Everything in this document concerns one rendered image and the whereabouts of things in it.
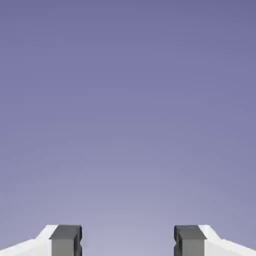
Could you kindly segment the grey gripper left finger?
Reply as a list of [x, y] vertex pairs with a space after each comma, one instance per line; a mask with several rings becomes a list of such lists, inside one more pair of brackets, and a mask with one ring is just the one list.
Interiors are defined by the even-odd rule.
[[81, 225], [48, 224], [36, 238], [0, 250], [0, 256], [83, 256]]

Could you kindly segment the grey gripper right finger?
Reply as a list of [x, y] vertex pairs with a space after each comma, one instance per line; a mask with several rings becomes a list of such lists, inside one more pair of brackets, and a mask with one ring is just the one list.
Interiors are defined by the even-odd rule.
[[256, 256], [256, 250], [222, 239], [208, 224], [175, 225], [173, 256]]

